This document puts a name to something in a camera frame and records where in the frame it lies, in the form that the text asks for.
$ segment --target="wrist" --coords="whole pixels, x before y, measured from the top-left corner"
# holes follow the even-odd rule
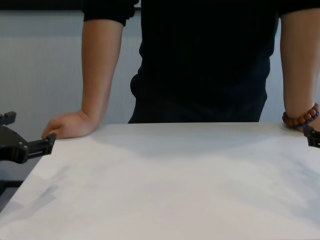
[[[109,98],[102,98],[100,93],[84,94],[82,97],[81,111],[96,124],[100,124],[103,120]]]
[[[83,119],[83,121],[85,121],[86,123],[89,123],[90,125],[98,127],[101,123],[100,118],[86,113],[84,109],[80,109],[77,113]]]
[[[315,101],[301,102],[300,104],[295,104],[294,107],[285,107],[285,112],[287,116],[291,119],[296,119],[304,114],[306,114],[315,105]]]

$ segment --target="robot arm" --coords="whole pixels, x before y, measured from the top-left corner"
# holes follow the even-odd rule
[[[45,140],[28,142],[15,131],[3,126],[13,124],[16,115],[13,111],[5,115],[0,114],[0,161],[24,164],[29,159],[50,155],[56,135],[51,134]]]
[[[308,144],[311,147],[320,148],[320,131],[315,131],[311,126],[305,126],[304,136],[308,139]]]

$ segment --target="gray wall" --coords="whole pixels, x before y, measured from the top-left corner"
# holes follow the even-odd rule
[[[82,18],[79,12],[0,12],[0,112],[16,111],[11,127],[29,141],[54,115],[80,107]],[[130,80],[141,63],[140,42],[137,14],[124,30],[105,123],[126,123],[132,114]],[[262,122],[280,122],[284,111],[279,42],[278,34]],[[0,179],[24,179],[36,162],[2,162]]]

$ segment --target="white tabletop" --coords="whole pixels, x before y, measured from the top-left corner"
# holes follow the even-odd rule
[[[271,124],[108,125],[61,140],[1,240],[320,238],[320,149]]]

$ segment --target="fingers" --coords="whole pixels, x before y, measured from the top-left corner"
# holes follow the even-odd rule
[[[56,139],[57,140],[63,139],[65,137],[62,127],[59,128],[59,129],[55,129],[55,130],[50,131],[48,135],[50,135],[50,134],[56,134]]]
[[[45,139],[51,131],[58,130],[59,128],[62,127],[62,123],[58,118],[53,118],[50,120],[48,125],[45,127],[42,133],[42,139]]]

